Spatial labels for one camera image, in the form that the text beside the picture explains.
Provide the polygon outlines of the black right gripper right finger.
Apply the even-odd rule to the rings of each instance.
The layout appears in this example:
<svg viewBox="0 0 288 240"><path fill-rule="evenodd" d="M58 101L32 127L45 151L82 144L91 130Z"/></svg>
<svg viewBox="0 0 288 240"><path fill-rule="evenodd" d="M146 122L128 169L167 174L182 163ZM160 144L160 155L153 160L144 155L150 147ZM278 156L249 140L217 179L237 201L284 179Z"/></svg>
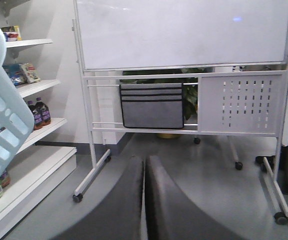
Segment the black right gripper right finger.
<svg viewBox="0 0 288 240"><path fill-rule="evenodd" d="M179 188L160 158L150 155L145 166L145 213L150 240L240 240Z"/></svg>

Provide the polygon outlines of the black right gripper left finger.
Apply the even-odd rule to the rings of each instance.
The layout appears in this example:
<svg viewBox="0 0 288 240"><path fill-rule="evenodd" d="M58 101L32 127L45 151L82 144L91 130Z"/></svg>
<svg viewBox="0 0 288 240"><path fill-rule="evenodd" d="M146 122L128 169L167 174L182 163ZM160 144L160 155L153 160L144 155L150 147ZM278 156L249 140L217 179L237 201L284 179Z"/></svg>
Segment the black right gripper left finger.
<svg viewBox="0 0 288 240"><path fill-rule="evenodd" d="M143 179L144 161L132 157L105 198L78 223L53 239L139 240Z"/></svg>

